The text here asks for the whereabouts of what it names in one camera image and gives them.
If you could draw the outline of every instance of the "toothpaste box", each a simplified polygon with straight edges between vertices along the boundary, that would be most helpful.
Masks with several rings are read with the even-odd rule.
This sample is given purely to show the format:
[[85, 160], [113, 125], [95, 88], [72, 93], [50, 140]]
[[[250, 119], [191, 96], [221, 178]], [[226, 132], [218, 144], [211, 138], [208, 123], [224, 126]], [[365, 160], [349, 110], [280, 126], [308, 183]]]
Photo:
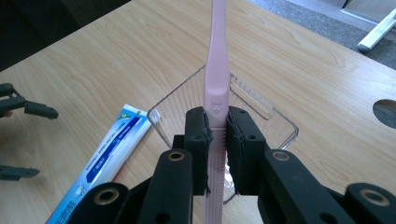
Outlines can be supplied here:
[[47, 223], [67, 223], [74, 208], [90, 189], [114, 178], [149, 126], [147, 112], [125, 105]]

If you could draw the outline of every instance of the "blue and white toothpaste tube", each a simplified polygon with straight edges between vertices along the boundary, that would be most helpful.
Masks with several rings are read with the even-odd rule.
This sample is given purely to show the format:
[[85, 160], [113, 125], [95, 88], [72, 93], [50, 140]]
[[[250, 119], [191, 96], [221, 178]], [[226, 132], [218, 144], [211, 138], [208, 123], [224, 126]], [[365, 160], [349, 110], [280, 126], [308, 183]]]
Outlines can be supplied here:
[[47, 223], [66, 223], [74, 208], [90, 189], [112, 181], [149, 127], [147, 112], [125, 105]]

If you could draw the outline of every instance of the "wooden table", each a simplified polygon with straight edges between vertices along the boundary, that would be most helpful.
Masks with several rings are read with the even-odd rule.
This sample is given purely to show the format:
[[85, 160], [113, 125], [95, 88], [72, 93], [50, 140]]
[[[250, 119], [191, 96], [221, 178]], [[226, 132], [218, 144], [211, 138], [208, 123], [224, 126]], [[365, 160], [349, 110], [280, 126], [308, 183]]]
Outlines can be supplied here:
[[[0, 163], [41, 170], [0, 182], [2, 223], [45, 222], [125, 103], [149, 110], [205, 63], [210, 7], [135, 0], [0, 74], [60, 113], [0, 119]], [[299, 127], [289, 150], [323, 185], [344, 192], [367, 182], [396, 194], [396, 130], [372, 109], [396, 99], [394, 70], [243, 0], [228, 4], [228, 48], [232, 72]], [[116, 181], [142, 182], [166, 149], [150, 129]], [[260, 220], [254, 198], [224, 210], [224, 223]]]

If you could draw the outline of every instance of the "toothbrush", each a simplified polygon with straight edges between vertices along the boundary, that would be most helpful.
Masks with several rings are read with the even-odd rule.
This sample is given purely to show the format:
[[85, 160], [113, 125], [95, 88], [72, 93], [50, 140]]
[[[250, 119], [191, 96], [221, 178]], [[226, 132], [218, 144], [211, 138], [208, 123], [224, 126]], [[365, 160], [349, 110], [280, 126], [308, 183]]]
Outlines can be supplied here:
[[203, 200], [203, 223], [222, 221], [224, 192], [225, 135], [229, 110], [230, 70], [226, 45], [226, 0], [212, 0], [209, 52], [205, 67], [204, 110], [213, 141], [207, 162], [210, 193]]

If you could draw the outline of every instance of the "table surface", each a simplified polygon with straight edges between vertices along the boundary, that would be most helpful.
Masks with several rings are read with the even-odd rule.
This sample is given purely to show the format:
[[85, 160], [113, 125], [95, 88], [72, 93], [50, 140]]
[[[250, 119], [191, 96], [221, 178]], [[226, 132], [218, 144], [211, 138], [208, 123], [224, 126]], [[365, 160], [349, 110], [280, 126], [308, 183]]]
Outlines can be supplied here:
[[[60, 113], [0, 119], [0, 164], [41, 170], [0, 182], [2, 223], [44, 223], [124, 104], [149, 110], [205, 63], [210, 8], [135, 0], [0, 74]], [[396, 194], [396, 130], [373, 113], [376, 101], [396, 99], [396, 72], [246, 1], [227, 10], [231, 71], [299, 127], [288, 150], [339, 192], [367, 182]], [[115, 181], [144, 181], [166, 149], [150, 129]], [[194, 209], [199, 223], [199, 199]], [[236, 197], [224, 214], [224, 223], [260, 220], [255, 198]]]

